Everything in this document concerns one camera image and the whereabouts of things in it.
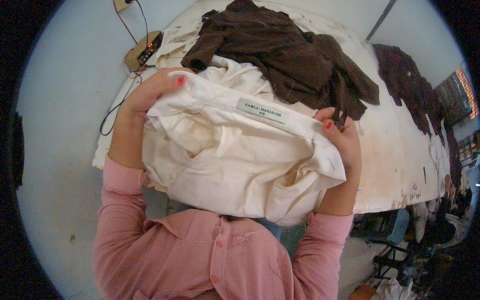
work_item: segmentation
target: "black cable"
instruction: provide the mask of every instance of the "black cable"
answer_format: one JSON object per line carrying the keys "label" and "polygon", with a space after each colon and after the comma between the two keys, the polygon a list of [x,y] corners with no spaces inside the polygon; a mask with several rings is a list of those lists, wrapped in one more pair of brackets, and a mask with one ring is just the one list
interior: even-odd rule
{"label": "black cable", "polygon": [[[143,11],[143,9],[142,9],[142,6],[140,5],[140,2],[138,2],[138,0],[134,0],[134,1],[138,3],[138,6],[140,6],[140,11],[142,12],[142,16],[144,17],[144,20],[145,20],[145,28],[146,28],[146,30],[147,30],[147,36],[146,36],[146,38],[145,38],[145,41],[146,41],[145,52],[146,52],[146,50],[148,49],[148,24],[147,24],[147,19],[145,18],[144,11]],[[107,135],[109,135],[109,134],[112,132],[112,130],[113,130],[113,125],[115,125],[115,122],[114,122],[114,124],[112,125],[112,127],[110,128],[110,130],[109,130],[107,133],[103,133],[103,126],[104,126],[105,123],[107,122],[108,116],[109,116],[114,110],[116,110],[116,109],[118,109],[118,110],[117,110],[117,114],[115,115],[115,118],[117,118],[117,115],[118,115],[118,113],[119,113],[118,111],[119,111],[119,109],[120,109],[120,106],[123,104],[123,102],[125,102],[125,99],[127,98],[128,93],[129,93],[130,90],[132,89],[132,86],[133,86],[133,84],[135,83],[135,80],[137,79],[137,77],[140,77],[140,84],[142,84],[143,79],[142,79],[142,77],[140,76],[140,73],[138,73],[138,71],[140,70],[140,67],[141,67],[141,66],[140,66],[140,64],[139,64],[137,70],[133,72],[133,73],[135,73],[135,77],[133,78],[132,84],[131,84],[130,87],[128,88],[128,91],[127,91],[127,93],[125,94],[125,96],[123,97],[122,101],[121,101],[120,103],[118,103],[114,108],[112,108],[112,109],[108,112],[108,114],[103,118],[102,124],[100,125],[100,134],[101,134],[101,135],[107,136]]]}
{"label": "black cable", "polygon": [[147,19],[145,18],[144,10],[142,9],[142,6],[140,5],[140,2],[138,2],[138,0],[134,0],[134,1],[138,3],[138,6],[140,7],[140,11],[142,12],[142,16],[144,17],[144,20],[145,20],[145,27],[147,29],[147,37],[145,38],[145,42],[146,42],[145,51],[146,51],[148,49],[148,24],[147,24]]}

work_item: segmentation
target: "white fabric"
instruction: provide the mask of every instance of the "white fabric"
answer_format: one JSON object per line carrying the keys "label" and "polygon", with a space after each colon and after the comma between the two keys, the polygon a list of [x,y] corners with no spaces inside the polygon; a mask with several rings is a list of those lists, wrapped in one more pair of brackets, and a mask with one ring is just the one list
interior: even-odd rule
{"label": "white fabric", "polygon": [[406,287],[401,286],[396,278],[382,280],[377,288],[377,293],[372,300],[413,300],[416,295],[411,292],[413,282]]}
{"label": "white fabric", "polygon": [[445,214],[445,219],[455,226],[455,235],[454,237],[446,242],[445,244],[439,244],[439,248],[448,248],[454,245],[457,245],[467,236],[468,228],[470,227],[470,223],[473,217],[473,213],[475,212],[475,207],[470,207],[467,213],[462,217],[459,218],[452,214]]}
{"label": "white fabric", "polygon": [[428,208],[426,202],[417,203],[413,205],[413,221],[415,224],[415,240],[417,243],[421,242],[425,234],[425,227],[428,220]]}
{"label": "white fabric", "polygon": [[193,20],[182,26],[165,29],[162,45],[146,64],[155,65],[159,69],[181,67],[181,60],[197,42],[202,24]]}
{"label": "white fabric", "polygon": [[[320,123],[284,106],[187,72],[185,87],[148,111],[144,164],[170,198],[221,214],[301,222],[322,190],[342,183],[337,148]],[[244,99],[287,115],[285,123],[237,108]]]}
{"label": "white fabric", "polygon": [[[427,118],[430,125],[430,132],[433,132],[433,127],[430,124],[430,120]],[[445,150],[445,147],[442,145],[440,136],[433,133],[430,136],[430,156],[433,160],[433,165],[435,166],[435,171],[437,172],[438,180],[438,194],[440,196],[445,195],[445,176],[450,175],[450,155]]]}
{"label": "white fabric", "polygon": [[234,60],[214,55],[209,65],[210,67],[198,73],[198,76],[232,90],[275,102],[308,117],[313,117],[317,112],[317,109],[311,109],[301,102],[285,104],[276,99],[272,85],[262,75],[262,71],[249,62],[238,63]]}

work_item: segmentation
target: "chair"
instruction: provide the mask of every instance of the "chair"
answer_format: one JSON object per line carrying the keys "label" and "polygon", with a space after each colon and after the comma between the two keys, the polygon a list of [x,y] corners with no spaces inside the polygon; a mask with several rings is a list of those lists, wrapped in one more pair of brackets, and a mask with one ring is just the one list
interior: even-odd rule
{"label": "chair", "polygon": [[350,237],[385,245],[397,245],[403,241],[409,222],[406,209],[370,213],[354,226]]}

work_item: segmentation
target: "electrical cable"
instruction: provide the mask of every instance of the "electrical cable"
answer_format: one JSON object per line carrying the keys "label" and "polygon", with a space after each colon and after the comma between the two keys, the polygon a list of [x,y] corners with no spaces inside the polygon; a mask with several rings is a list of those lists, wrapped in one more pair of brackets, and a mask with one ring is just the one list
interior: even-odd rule
{"label": "electrical cable", "polygon": [[[145,51],[146,51],[146,50],[148,49],[148,24],[147,24],[147,19],[145,18],[144,11],[143,11],[143,9],[142,9],[142,6],[140,5],[140,2],[138,2],[138,0],[134,0],[134,1],[138,3],[138,6],[140,6],[140,11],[142,12],[142,16],[144,17],[144,20],[145,20],[145,28],[146,28],[146,30],[147,30],[147,36],[145,37],[145,40],[146,40]],[[112,132],[113,126],[114,126],[115,122],[114,122],[114,124],[112,124],[112,127],[110,128],[110,130],[109,130],[107,133],[103,133],[103,126],[104,126],[105,123],[107,122],[108,116],[109,116],[114,110],[116,110],[116,109],[117,109],[117,114],[115,115],[115,118],[117,118],[117,115],[118,115],[119,110],[120,110],[120,106],[125,102],[125,99],[127,98],[128,93],[129,93],[130,90],[132,89],[132,86],[133,86],[133,84],[135,83],[135,80],[137,79],[137,77],[140,77],[140,83],[139,83],[139,84],[142,84],[143,79],[142,79],[140,73],[138,73],[138,71],[140,70],[140,67],[141,67],[141,65],[139,64],[137,70],[133,72],[133,73],[135,73],[135,77],[133,78],[132,84],[131,84],[130,87],[128,88],[127,93],[125,93],[125,96],[123,96],[122,101],[121,101],[120,103],[118,103],[114,108],[112,108],[112,109],[108,112],[108,114],[103,118],[102,124],[100,125],[100,134],[101,134],[101,135],[107,136],[107,135],[109,135],[109,134]]]}
{"label": "electrical cable", "polygon": [[134,0],[136,3],[138,3],[138,6],[140,7],[140,11],[142,12],[142,16],[144,17],[144,20],[145,20],[145,27],[147,29],[147,37],[146,37],[146,45],[145,45],[145,50],[148,49],[148,24],[147,24],[147,19],[145,18],[145,15],[144,15],[144,10],[142,9],[142,6],[140,5],[140,2],[138,2],[138,0]]}
{"label": "electrical cable", "polygon": [[121,22],[123,23],[123,26],[125,26],[128,33],[133,38],[133,41],[135,42],[135,44],[138,44],[137,40],[133,37],[133,34],[130,32],[130,29],[128,29],[127,25],[125,24],[125,22],[123,21],[123,19],[121,18],[120,14],[119,14],[119,12],[117,11],[117,5],[115,4],[115,0],[112,0],[112,2],[113,2],[113,7],[115,7],[115,12],[117,13],[117,16],[120,18]]}

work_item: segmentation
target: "red fingernail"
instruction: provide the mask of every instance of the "red fingernail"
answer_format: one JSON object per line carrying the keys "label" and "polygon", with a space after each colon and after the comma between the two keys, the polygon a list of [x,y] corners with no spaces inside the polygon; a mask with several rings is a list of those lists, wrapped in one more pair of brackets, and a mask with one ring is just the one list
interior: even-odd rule
{"label": "red fingernail", "polygon": [[185,77],[180,76],[179,78],[177,78],[177,84],[178,85],[182,85],[184,83],[185,83]]}

